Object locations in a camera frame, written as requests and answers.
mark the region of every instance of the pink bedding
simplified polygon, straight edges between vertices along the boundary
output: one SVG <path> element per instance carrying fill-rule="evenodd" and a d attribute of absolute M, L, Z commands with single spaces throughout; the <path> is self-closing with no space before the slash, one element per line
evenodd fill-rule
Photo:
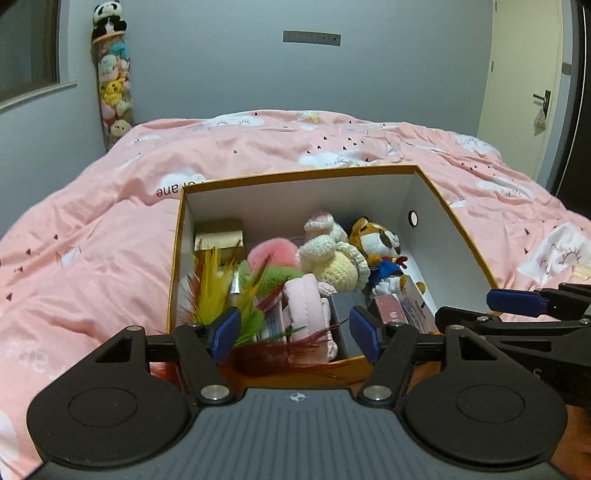
<path fill-rule="evenodd" d="M 591 222 L 473 137 L 312 111 L 140 125 L 0 242 L 2 478 L 39 463 L 25 425 L 37 392 L 124 326 L 164 329 L 184 184 L 389 163 L 423 168 L 501 287 L 589 281 Z"/>

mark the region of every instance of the screw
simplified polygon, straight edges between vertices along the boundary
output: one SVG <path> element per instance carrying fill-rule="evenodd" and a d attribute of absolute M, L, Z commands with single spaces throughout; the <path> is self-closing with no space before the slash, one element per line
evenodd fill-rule
<path fill-rule="evenodd" d="M 392 390 L 383 385 L 372 385 L 363 389 L 363 396 L 370 400 L 382 401 L 392 396 Z"/>
<path fill-rule="evenodd" d="M 230 389 L 225 385 L 208 385 L 201 389 L 201 396 L 208 400 L 223 400 L 230 394 Z"/>

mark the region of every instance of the white wall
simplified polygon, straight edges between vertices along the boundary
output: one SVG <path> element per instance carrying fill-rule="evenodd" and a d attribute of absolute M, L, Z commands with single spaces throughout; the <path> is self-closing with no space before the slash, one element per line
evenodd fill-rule
<path fill-rule="evenodd" d="M 66 0 L 62 6 L 61 80 L 78 85 L 0 112 L 0 235 L 105 153 L 90 56 L 96 0 Z"/>
<path fill-rule="evenodd" d="M 325 109 L 476 134 L 491 0 L 125 0 L 135 117 Z M 284 44 L 283 30 L 341 34 Z"/>

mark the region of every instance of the panda plush toy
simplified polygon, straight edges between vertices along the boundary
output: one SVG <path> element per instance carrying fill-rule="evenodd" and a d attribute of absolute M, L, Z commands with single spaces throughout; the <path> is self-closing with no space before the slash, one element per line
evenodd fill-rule
<path fill-rule="evenodd" d="M 127 30 L 127 23 L 122 19 L 123 9 L 119 0 L 112 0 L 97 5 L 92 17 L 94 29 L 92 40 L 113 32 L 124 32 Z"/>

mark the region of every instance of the small box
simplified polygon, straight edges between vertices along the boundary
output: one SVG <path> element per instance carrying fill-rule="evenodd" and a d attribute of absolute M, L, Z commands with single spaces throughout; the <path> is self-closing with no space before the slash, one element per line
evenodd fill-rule
<path fill-rule="evenodd" d="M 333 293 L 329 297 L 330 303 L 330 324 L 339 325 L 333 330 L 333 337 L 336 345 L 339 347 L 337 360 L 344 360 L 346 358 L 354 358 L 363 355 L 357 346 L 351 330 L 349 329 L 349 312 L 355 306 L 365 307 L 367 302 L 365 295 L 360 291 L 342 291 Z"/>
<path fill-rule="evenodd" d="M 241 262 L 246 258 L 242 222 L 236 219 L 210 220 L 195 225 L 195 251 L 220 249 L 222 264 L 232 258 Z"/>
<path fill-rule="evenodd" d="M 382 323 L 408 323 L 402 305 L 394 295 L 378 295 L 369 303 L 368 312 Z"/>

